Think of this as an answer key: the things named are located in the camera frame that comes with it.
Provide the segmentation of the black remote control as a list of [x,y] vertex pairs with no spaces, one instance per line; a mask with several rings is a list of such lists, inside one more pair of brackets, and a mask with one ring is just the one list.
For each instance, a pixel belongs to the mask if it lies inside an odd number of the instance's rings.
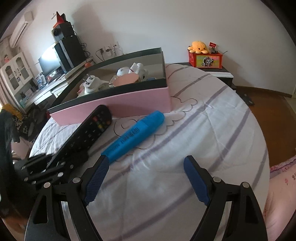
[[99,105],[52,157],[47,168],[56,167],[66,161],[80,160],[108,129],[111,122],[112,115],[109,108],[105,105]]

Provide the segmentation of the blue highlighter pen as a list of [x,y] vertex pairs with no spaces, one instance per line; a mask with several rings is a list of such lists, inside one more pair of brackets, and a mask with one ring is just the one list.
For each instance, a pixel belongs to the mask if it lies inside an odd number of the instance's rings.
[[137,147],[148,137],[154,134],[164,123],[165,116],[160,111],[154,111],[115,140],[107,149],[101,153],[101,157],[107,158],[109,164],[115,162],[123,155]]

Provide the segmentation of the white travel plug adapter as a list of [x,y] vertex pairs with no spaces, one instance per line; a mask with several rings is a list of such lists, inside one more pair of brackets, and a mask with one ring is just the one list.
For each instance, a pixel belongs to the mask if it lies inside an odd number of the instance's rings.
[[83,83],[84,93],[91,94],[93,92],[97,92],[101,85],[109,85],[108,81],[102,80],[99,77],[94,75],[89,75],[88,78]]

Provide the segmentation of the rose gold lidded jar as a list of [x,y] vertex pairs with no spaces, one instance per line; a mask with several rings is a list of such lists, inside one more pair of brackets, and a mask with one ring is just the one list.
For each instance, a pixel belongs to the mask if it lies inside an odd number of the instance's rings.
[[128,73],[122,76],[118,76],[113,81],[112,85],[114,87],[123,86],[127,84],[133,84],[139,80],[139,75],[135,73]]

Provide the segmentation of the white earbuds case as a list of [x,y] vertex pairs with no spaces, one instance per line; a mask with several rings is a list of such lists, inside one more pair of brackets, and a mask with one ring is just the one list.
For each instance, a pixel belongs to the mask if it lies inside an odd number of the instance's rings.
[[122,68],[118,69],[116,75],[117,76],[123,76],[125,74],[128,74],[129,71],[130,71],[130,68],[129,67],[122,67]]

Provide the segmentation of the white cat figurine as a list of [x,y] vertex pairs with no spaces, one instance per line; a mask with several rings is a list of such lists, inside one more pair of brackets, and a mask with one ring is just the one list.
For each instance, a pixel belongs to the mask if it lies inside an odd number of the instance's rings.
[[142,63],[133,63],[128,73],[135,73],[138,75],[139,81],[144,81],[147,79],[148,71],[144,69]]

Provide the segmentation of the black office chair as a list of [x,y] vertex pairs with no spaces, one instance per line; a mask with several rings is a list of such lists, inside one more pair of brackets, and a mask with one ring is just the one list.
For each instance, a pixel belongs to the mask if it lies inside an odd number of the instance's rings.
[[28,113],[21,113],[12,105],[5,104],[1,108],[2,120],[11,125],[14,142],[20,138],[33,142],[47,123],[48,114],[38,107],[31,108]]

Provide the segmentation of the white desk with drawers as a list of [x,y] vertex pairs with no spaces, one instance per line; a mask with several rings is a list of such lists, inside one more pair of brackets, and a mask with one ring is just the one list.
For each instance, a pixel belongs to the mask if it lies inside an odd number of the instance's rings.
[[38,105],[45,99],[50,96],[55,96],[59,89],[67,87],[79,74],[81,74],[85,69],[86,63],[92,63],[93,57],[88,58],[86,61],[80,63],[78,66],[70,70],[69,72],[61,75],[56,80],[52,81],[50,84],[47,84],[41,90],[37,90],[32,96],[30,96],[22,107],[24,112],[27,112],[32,104]]

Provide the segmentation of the white glass door cabinet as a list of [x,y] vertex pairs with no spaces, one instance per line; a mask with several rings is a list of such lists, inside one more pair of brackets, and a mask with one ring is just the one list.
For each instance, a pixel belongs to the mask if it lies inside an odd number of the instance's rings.
[[1,68],[1,77],[12,95],[16,95],[34,78],[23,52]]

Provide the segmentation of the computer monitor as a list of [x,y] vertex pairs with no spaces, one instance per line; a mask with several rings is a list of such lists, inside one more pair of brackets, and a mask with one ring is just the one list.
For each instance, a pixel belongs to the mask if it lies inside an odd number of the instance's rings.
[[58,55],[54,47],[54,44],[48,47],[38,59],[39,65],[41,66],[41,70],[45,77],[49,76],[61,67]]

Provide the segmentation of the pink green storage box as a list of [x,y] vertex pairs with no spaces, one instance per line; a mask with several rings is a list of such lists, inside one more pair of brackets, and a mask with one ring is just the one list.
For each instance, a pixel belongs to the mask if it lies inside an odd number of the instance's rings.
[[[133,83],[114,86],[112,78],[119,69],[136,64],[147,74],[139,73]],[[106,81],[101,90],[85,94],[81,85],[87,77]],[[137,51],[95,64],[83,70],[62,91],[49,108],[50,116],[61,126],[81,123],[99,105],[107,106],[113,117],[146,115],[159,110],[171,111],[171,95],[161,48]]]

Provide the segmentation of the black computer tower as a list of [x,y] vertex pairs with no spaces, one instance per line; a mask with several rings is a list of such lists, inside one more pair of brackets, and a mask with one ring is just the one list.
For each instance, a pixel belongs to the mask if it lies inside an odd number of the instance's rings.
[[63,38],[54,46],[54,49],[64,72],[69,72],[86,61],[85,53],[76,35]]

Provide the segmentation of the low black white cabinet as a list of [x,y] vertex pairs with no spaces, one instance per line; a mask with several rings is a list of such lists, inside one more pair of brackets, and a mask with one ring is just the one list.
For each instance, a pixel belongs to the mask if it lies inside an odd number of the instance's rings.
[[[209,73],[210,75],[220,79],[223,83],[228,85],[232,90],[236,91],[237,87],[233,83],[234,76],[225,67],[222,67],[222,69],[199,68],[199,70]],[[189,72],[186,72],[186,74],[189,77],[189,80],[194,80],[194,77],[197,78],[202,76],[200,71],[198,71],[198,73],[192,73],[192,71],[189,71]]]

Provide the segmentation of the red paper bag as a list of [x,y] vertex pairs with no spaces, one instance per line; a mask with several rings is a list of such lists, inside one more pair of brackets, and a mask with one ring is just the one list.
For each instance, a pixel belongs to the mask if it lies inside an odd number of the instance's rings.
[[66,19],[66,15],[63,13],[60,15],[58,12],[56,12],[57,22],[53,26],[53,29],[56,28],[58,25],[68,22]]

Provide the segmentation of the red orange storage box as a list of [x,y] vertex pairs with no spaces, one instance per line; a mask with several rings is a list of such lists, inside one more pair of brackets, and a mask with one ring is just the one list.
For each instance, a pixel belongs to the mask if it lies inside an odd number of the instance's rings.
[[223,55],[220,53],[217,54],[196,54],[190,53],[189,63],[191,66],[196,68],[209,68],[209,69],[221,69],[222,68],[222,58]]

